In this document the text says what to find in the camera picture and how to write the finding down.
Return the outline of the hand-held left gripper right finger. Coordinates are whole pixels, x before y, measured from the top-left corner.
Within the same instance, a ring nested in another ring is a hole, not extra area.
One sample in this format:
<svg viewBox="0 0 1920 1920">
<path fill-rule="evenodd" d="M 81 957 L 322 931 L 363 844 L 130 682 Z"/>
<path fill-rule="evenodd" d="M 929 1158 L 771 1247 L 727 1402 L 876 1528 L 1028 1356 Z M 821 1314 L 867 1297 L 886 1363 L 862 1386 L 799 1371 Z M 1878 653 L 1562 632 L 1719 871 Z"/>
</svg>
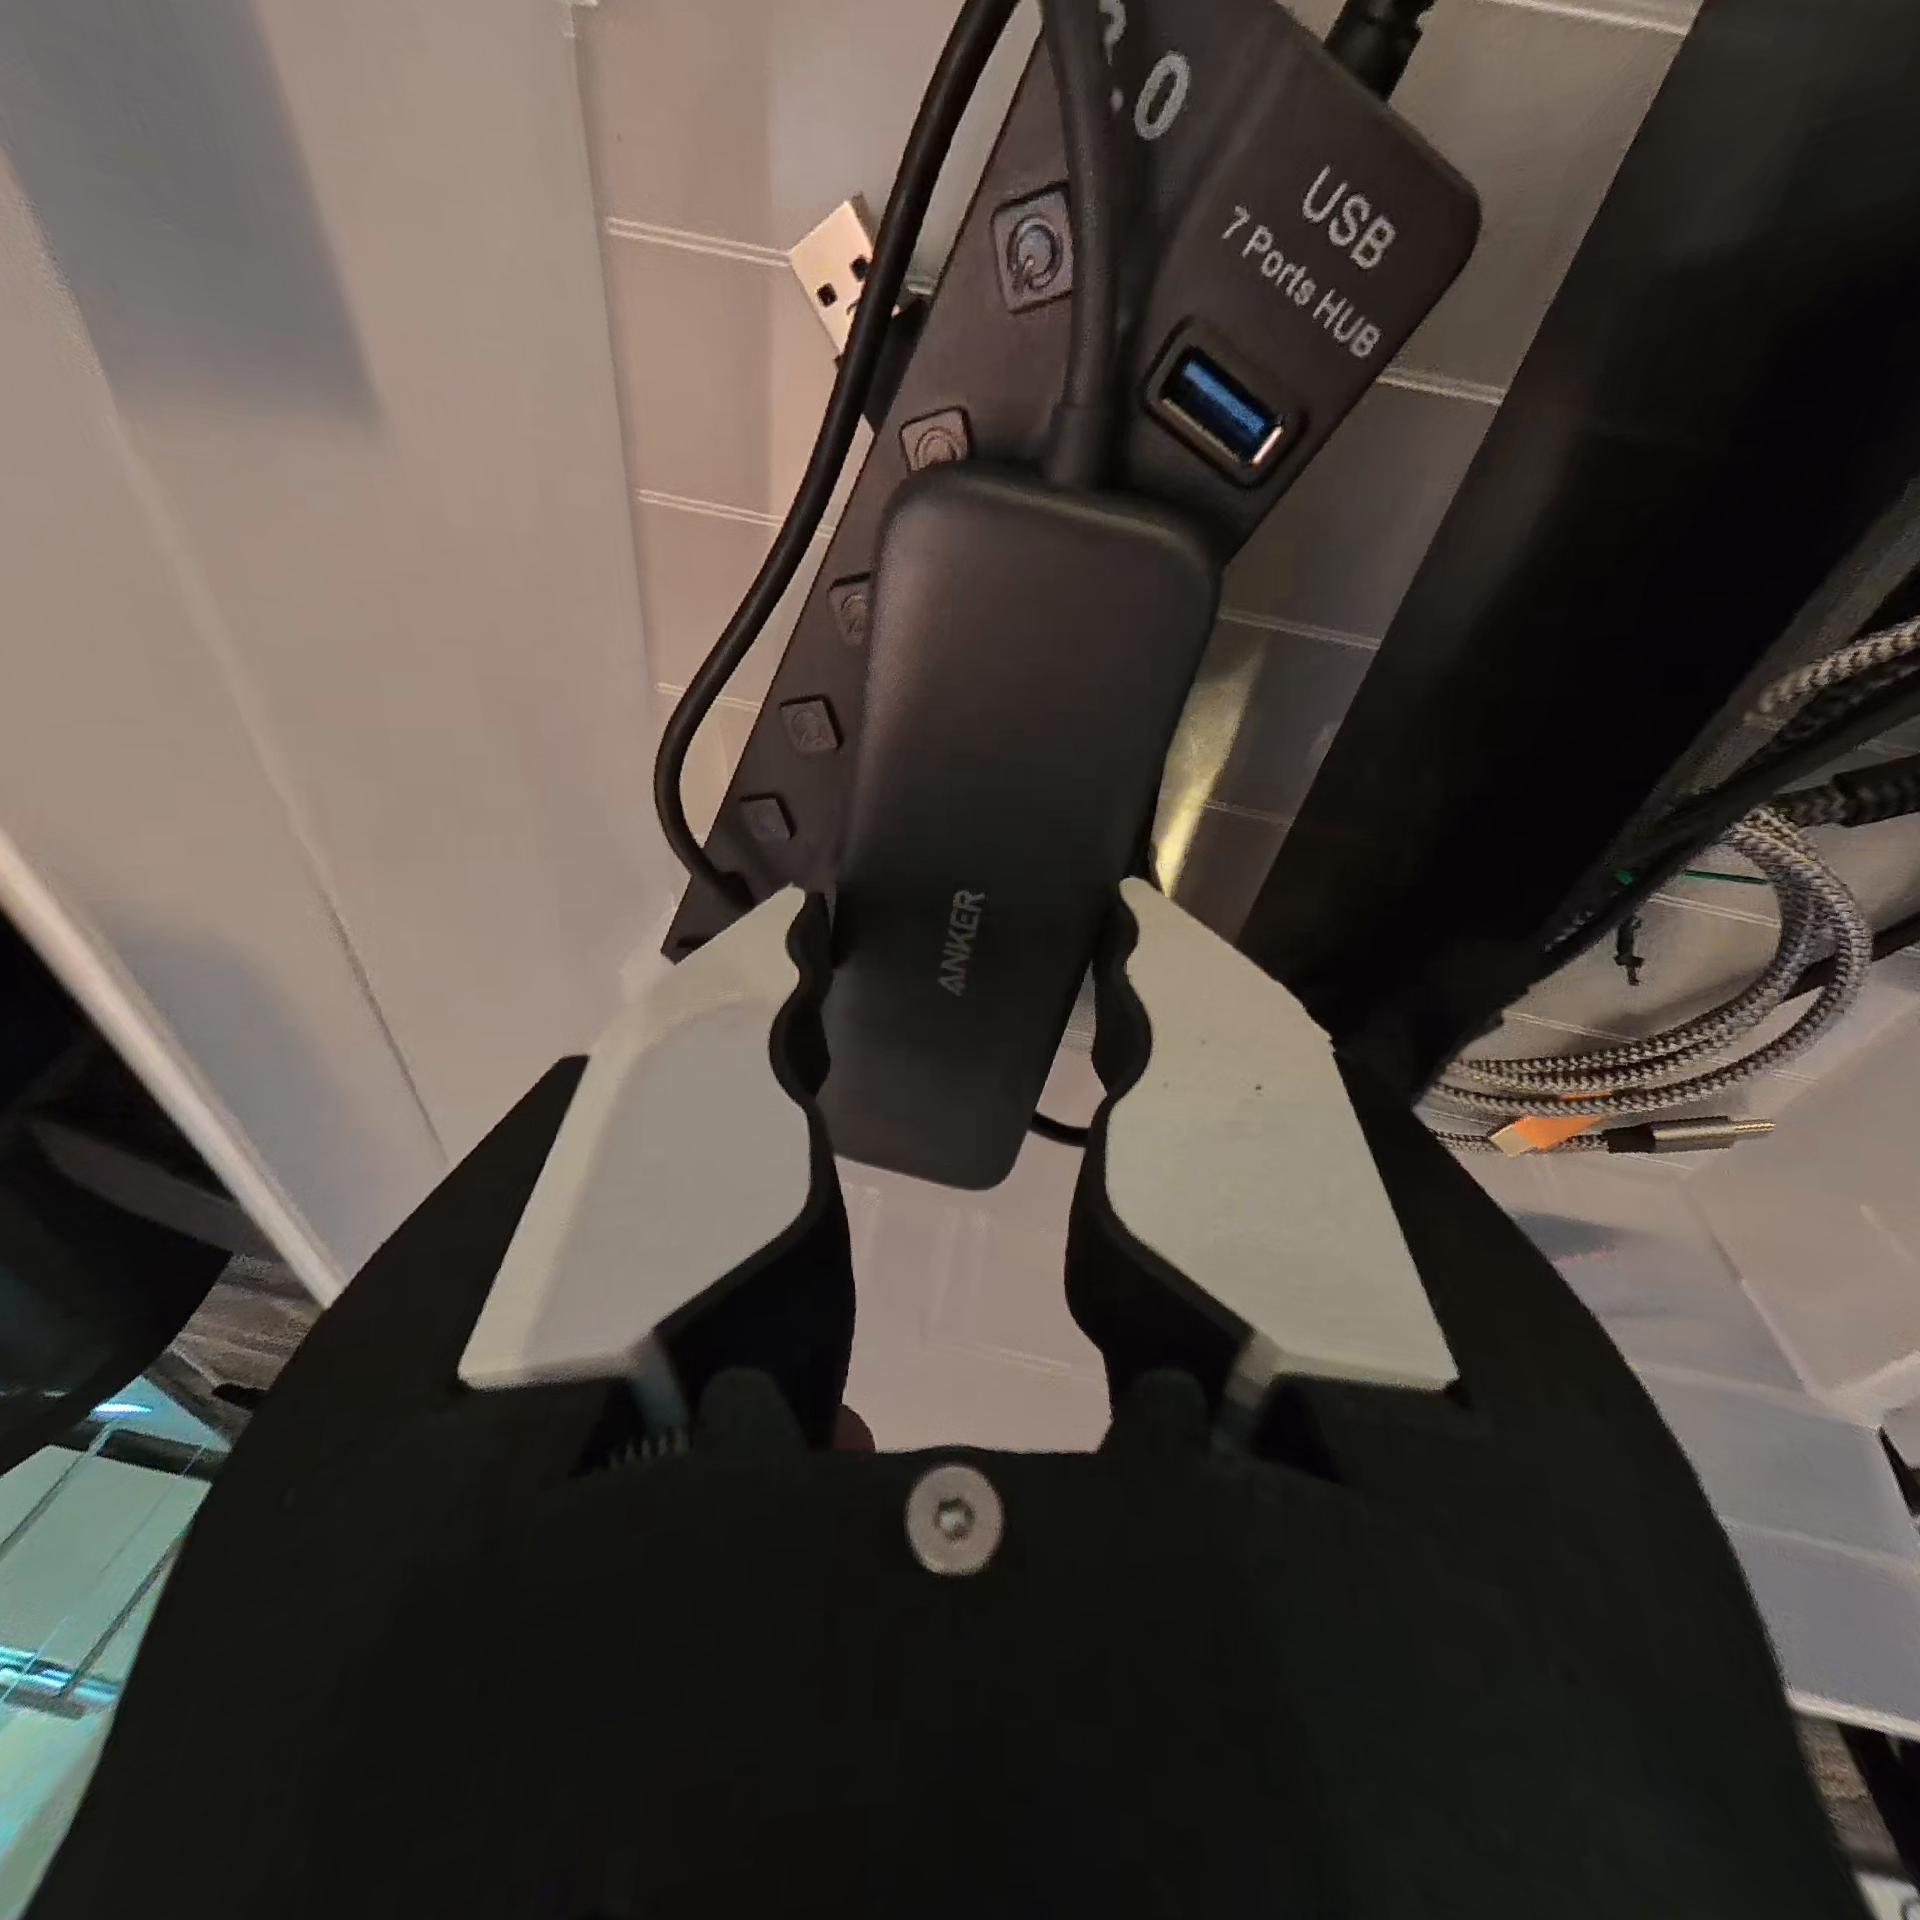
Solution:
<svg viewBox="0 0 1920 1920">
<path fill-rule="evenodd" d="M 1115 1427 L 1139 1384 L 1179 1384 L 1220 1447 L 1257 1447 L 1297 1384 L 1455 1386 L 1328 1039 L 1146 878 L 1093 948 L 1093 1082 L 1068 1319 Z"/>
</svg>

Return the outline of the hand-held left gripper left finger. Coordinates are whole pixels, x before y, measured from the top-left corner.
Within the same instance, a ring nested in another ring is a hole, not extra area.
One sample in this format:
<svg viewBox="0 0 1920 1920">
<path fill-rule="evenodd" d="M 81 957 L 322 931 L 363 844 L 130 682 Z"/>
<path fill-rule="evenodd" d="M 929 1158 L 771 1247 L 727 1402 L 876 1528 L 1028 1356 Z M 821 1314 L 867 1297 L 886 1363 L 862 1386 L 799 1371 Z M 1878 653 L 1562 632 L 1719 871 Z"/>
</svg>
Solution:
<svg viewBox="0 0 1920 1920">
<path fill-rule="evenodd" d="M 625 1384 L 686 1427 L 770 1371 L 808 1447 L 848 1386 L 848 1202 L 821 1136 L 821 897 L 785 885 L 589 1044 L 461 1341 L 461 1386 Z"/>
</svg>

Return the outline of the slim black usb hub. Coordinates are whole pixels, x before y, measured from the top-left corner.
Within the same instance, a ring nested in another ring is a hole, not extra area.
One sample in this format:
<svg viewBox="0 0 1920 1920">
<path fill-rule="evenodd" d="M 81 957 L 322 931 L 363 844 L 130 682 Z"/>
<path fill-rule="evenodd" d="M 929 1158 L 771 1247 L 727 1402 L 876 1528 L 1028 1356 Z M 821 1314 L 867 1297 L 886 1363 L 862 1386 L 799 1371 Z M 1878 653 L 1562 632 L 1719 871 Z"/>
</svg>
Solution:
<svg viewBox="0 0 1920 1920">
<path fill-rule="evenodd" d="M 1220 604 L 1209 541 L 1115 486 L 949 466 L 876 532 L 830 848 L 821 1136 L 1006 1183 Z"/>
</svg>

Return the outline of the clear plastic bin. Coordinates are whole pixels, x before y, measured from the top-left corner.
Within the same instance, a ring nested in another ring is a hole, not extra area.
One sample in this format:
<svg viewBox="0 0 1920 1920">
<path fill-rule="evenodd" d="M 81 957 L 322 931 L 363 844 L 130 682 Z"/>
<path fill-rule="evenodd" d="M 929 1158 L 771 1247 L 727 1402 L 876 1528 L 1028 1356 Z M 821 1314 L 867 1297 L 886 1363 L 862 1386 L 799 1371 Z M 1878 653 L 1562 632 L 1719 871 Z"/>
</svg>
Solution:
<svg viewBox="0 0 1920 1920">
<path fill-rule="evenodd" d="M 335 1297 L 655 964 L 655 713 L 821 387 L 793 236 L 886 212 L 949 0 L 5 0 L 0 891 L 171 1039 Z M 1439 0 L 1408 116 L 1486 247 L 1227 566 L 1160 878 L 1241 928 L 1515 410 L 1692 0 Z M 1675 1418 L 1803 1704 L 1920 1713 L 1920 957 L 1734 1158 L 1477 1158 Z M 848 1183 L 886 1447 L 1085 1447 L 1068 1152 Z"/>
</svg>

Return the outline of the black bin divider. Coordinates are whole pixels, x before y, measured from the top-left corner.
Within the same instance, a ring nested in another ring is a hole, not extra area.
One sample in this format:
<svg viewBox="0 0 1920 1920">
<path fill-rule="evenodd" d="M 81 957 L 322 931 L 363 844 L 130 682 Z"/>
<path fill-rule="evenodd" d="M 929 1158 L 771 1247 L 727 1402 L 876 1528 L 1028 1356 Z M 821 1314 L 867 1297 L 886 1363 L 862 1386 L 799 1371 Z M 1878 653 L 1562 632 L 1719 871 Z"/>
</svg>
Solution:
<svg viewBox="0 0 1920 1920">
<path fill-rule="evenodd" d="M 1702 0 L 1245 948 L 1408 1106 L 1920 480 L 1920 4 Z"/>
</svg>

